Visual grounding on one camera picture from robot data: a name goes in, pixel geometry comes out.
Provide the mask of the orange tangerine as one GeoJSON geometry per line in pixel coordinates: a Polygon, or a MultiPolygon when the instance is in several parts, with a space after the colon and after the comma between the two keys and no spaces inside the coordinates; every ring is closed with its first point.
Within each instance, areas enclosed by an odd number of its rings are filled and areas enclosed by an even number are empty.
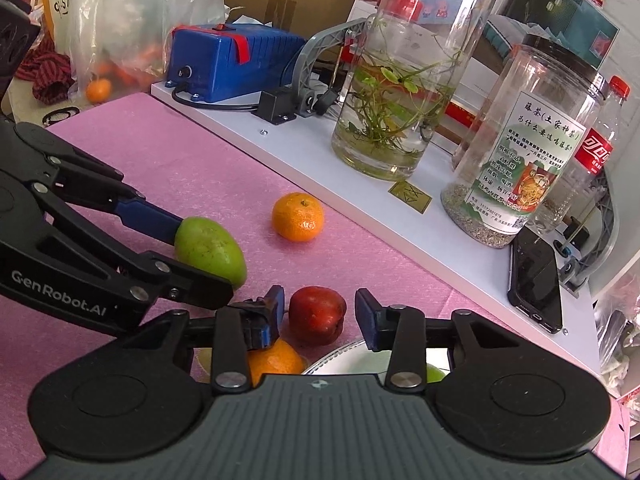
{"type": "Polygon", "coordinates": [[[248,352],[247,362],[253,386],[257,386],[264,375],[299,375],[307,367],[305,359],[282,338],[267,349],[248,352]]]}
{"type": "Polygon", "coordinates": [[[310,242],[324,227],[321,203],[306,193],[288,193],[273,205],[271,225],[280,237],[290,242],[310,242]]]}

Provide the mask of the large green mango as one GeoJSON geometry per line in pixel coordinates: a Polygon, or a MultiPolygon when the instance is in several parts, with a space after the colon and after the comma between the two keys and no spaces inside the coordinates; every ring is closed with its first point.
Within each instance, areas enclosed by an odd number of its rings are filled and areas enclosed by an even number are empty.
{"type": "Polygon", "coordinates": [[[228,280],[233,289],[247,279],[241,247],[219,223],[202,217],[182,220],[175,236],[175,258],[195,269],[228,280]]]}

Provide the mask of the red apple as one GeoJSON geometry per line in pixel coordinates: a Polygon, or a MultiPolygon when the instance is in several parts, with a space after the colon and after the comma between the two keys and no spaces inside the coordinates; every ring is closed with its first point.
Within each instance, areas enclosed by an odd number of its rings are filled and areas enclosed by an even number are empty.
{"type": "Polygon", "coordinates": [[[288,329],[307,346],[333,344],[343,331],[345,299],[335,290],[307,286],[294,292],[288,306],[288,329]]]}

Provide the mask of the green jujube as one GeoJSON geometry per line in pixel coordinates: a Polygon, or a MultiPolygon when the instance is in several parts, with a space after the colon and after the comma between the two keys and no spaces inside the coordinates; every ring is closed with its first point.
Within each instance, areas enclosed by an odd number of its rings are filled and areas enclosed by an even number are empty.
{"type": "Polygon", "coordinates": [[[441,382],[447,373],[441,370],[440,368],[427,363],[426,364],[426,380],[429,384],[434,384],[435,382],[441,382]]]}

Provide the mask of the white ceramic plate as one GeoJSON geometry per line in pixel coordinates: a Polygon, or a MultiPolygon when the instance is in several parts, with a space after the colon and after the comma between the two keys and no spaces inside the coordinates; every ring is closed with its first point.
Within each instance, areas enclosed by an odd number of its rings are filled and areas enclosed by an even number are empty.
{"type": "MultiPolygon", "coordinates": [[[[360,339],[332,350],[326,356],[311,364],[304,375],[345,375],[378,374],[383,377],[390,362],[390,350],[373,352],[360,339]]],[[[425,362],[431,368],[437,368],[437,377],[442,378],[450,372],[445,348],[425,350],[425,362]]]]}

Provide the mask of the gold sticker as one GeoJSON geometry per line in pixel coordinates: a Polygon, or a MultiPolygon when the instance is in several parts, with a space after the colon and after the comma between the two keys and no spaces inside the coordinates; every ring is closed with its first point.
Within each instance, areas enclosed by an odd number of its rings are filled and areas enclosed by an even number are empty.
{"type": "Polygon", "coordinates": [[[431,196],[408,181],[395,182],[388,192],[419,214],[424,214],[432,201],[431,196]]]}

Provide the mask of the white base board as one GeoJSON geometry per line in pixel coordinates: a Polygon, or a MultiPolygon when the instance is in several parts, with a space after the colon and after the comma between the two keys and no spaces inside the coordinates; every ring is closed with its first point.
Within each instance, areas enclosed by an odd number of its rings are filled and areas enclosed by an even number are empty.
{"type": "Polygon", "coordinates": [[[538,346],[593,374],[600,372],[591,296],[562,292],[563,328],[550,334],[510,305],[509,249],[490,248],[465,235],[447,216],[440,191],[451,176],[448,154],[430,145],[411,184],[430,196],[422,212],[390,192],[390,182],[360,174],[341,162],[331,148],[334,123],[317,116],[280,126],[248,113],[199,110],[177,103],[164,84],[152,97],[183,114],[250,157],[287,178],[328,206],[454,286],[479,306],[538,346]]]}

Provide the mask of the black smartphone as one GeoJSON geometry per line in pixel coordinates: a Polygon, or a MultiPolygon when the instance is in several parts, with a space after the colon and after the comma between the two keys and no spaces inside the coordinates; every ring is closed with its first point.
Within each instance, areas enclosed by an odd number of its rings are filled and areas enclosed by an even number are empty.
{"type": "Polygon", "coordinates": [[[558,267],[551,245],[529,228],[521,229],[511,244],[510,304],[550,334],[563,328],[558,267]]]}

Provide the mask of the blue power box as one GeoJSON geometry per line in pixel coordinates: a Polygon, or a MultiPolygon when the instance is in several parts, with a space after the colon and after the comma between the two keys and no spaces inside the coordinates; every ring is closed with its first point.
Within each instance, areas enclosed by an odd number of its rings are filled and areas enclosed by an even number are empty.
{"type": "Polygon", "coordinates": [[[289,84],[306,40],[261,24],[181,25],[171,32],[166,86],[216,103],[289,84]]]}

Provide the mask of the black adapter block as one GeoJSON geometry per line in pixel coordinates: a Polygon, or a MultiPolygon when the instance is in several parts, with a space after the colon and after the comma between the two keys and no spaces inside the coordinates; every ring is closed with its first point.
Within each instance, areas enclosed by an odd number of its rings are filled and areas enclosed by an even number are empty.
{"type": "Polygon", "coordinates": [[[275,126],[290,122],[295,118],[292,90],[280,87],[263,91],[254,114],[275,126]]]}

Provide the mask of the red black knitted cloth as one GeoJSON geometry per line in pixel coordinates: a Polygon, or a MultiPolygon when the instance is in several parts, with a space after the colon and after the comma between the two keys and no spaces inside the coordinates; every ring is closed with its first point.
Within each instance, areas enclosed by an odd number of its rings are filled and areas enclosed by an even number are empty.
{"type": "Polygon", "coordinates": [[[65,101],[75,82],[70,58],[55,50],[49,34],[43,36],[37,47],[28,51],[15,77],[31,82],[32,96],[46,105],[65,101]]]}

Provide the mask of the clear bag with fruit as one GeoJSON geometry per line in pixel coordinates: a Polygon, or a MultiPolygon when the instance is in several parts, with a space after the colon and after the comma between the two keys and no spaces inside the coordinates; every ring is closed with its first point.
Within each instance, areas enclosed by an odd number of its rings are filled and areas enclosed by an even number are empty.
{"type": "Polygon", "coordinates": [[[226,20],[224,0],[68,0],[70,98],[102,104],[165,77],[171,33],[226,20]]]}

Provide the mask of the crumpled clear plastic bag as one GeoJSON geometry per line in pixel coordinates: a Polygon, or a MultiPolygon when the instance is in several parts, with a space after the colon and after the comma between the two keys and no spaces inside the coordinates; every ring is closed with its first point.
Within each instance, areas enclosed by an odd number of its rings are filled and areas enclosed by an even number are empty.
{"type": "Polygon", "coordinates": [[[594,314],[601,378],[610,393],[620,396],[631,367],[631,349],[639,345],[639,261],[600,297],[594,314]]]}

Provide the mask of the clear plastic labelled jar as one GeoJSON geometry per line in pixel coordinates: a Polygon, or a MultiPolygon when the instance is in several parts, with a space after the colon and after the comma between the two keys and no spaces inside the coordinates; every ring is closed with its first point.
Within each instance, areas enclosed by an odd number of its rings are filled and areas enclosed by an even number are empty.
{"type": "Polygon", "coordinates": [[[578,55],[526,35],[440,193],[449,218],[479,243],[509,245],[559,179],[607,96],[606,79],[578,55]]]}

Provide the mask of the cola plastic bottle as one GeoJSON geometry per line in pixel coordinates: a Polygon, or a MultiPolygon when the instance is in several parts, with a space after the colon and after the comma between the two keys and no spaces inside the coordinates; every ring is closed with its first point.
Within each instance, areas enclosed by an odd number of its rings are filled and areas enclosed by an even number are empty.
{"type": "Polygon", "coordinates": [[[561,223],[577,195],[590,188],[592,180],[613,154],[620,137],[620,116],[630,95],[630,85],[614,75],[608,82],[608,88],[610,93],[596,122],[527,223],[527,227],[538,235],[551,232],[561,223]]]}

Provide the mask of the tall glass plant vase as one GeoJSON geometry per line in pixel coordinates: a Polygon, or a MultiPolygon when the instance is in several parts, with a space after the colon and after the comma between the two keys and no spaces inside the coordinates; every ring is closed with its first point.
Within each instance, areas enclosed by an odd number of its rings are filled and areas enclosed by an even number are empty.
{"type": "Polygon", "coordinates": [[[381,1],[358,47],[331,145],[363,174],[400,181],[419,165],[496,0],[421,0],[416,23],[387,15],[381,1]]]}

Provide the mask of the red capped clear bottle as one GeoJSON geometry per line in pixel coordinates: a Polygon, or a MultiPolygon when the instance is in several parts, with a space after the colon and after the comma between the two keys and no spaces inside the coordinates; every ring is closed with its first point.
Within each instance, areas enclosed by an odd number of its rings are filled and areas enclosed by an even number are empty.
{"type": "Polygon", "coordinates": [[[416,23],[423,11],[421,0],[382,0],[381,9],[393,18],[416,23]]]}

